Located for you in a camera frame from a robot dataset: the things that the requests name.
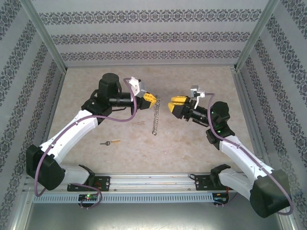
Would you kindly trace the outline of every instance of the beige floor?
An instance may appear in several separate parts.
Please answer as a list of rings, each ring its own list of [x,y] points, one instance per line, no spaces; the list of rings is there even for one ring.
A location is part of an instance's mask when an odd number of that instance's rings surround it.
[[[158,135],[152,134],[154,110],[138,111],[128,123],[105,120],[88,133],[67,154],[64,164],[84,164],[96,173],[183,173],[209,172],[211,168],[227,163],[238,167],[226,155],[207,141],[207,128],[176,119],[167,107],[170,98],[189,95],[191,85],[215,92],[215,101],[228,103],[229,126],[252,151],[246,123],[242,114],[229,67],[113,67],[68,69],[53,120],[50,137],[60,131],[81,109],[104,73],[113,72],[121,79],[134,76],[141,79],[152,94],[161,97]],[[123,91],[127,92],[122,82]],[[200,105],[207,107],[208,99]],[[127,118],[130,111],[111,114]],[[101,142],[119,139],[110,146]]]

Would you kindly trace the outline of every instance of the small tool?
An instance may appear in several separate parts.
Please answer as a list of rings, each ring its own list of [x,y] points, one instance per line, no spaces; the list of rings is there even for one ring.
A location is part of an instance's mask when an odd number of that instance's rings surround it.
[[[112,141],[106,141],[105,143],[100,143],[101,145],[110,145],[111,143],[120,142],[120,140],[112,140]]]

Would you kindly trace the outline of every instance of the wallpaper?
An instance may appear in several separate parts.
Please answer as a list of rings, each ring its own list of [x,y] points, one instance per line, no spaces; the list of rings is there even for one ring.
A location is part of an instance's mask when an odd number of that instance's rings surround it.
[[[307,229],[307,7],[282,0],[241,75],[271,165],[289,176],[299,229]]]
[[[24,181],[25,151],[40,144],[62,72],[17,0],[0,3],[0,230]]]
[[[235,64],[268,0],[34,0],[73,66]]]

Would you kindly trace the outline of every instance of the metal chain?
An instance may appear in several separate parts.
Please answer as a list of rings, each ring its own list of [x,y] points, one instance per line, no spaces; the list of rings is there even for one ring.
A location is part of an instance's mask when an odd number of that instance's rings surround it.
[[[158,123],[159,123],[159,108],[160,108],[160,97],[158,95],[155,96],[157,99],[156,104],[154,105],[154,117],[153,117],[153,131],[152,134],[157,135]]]

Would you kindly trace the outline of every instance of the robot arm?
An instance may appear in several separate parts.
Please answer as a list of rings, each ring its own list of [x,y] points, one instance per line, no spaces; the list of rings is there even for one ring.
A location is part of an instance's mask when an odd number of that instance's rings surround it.
[[[168,107],[176,118],[184,118],[186,121],[192,119],[193,122],[208,127],[208,110],[198,106],[202,97],[205,97],[205,92],[199,91],[198,86],[192,86],[191,98],[173,97]],[[227,124],[230,118],[227,103],[214,103],[210,108],[210,116],[215,133],[225,140],[217,138],[210,128],[206,131],[208,141],[229,156],[245,174],[238,174],[226,164],[220,165],[211,170],[212,184],[222,184],[239,192],[250,201],[253,209],[261,217],[267,217],[288,207],[288,199],[266,172],[271,174],[291,197],[287,174],[282,170],[275,171],[242,145]]]
[[[148,93],[141,80],[131,77],[129,84],[132,88],[136,99],[137,109],[147,109],[156,103],[156,98]],[[92,116],[102,115],[109,116],[112,113],[113,107],[130,107],[133,114],[134,103],[133,97],[129,92],[122,92],[119,83],[119,77],[113,73],[107,73],[102,76],[99,81],[99,88],[95,90],[90,99],[82,105],[81,110],[58,134],[50,140],[42,143],[39,147],[31,145],[26,151],[26,171],[31,177],[35,177],[38,162],[42,155],[51,145],[52,148],[43,160],[38,182],[47,190],[53,190],[60,184],[86,184],[92,186],[92,178],[94,172],[83,165],[79,166],[64,166],[61,165],[66,154],[70,149],[89,131],[96,128],[104,119],[91,117],[87,118],[77,125],[74,125],[67,130],[58,139],[56,144],[52,142],[57,138],[67,127],[76,121]]]

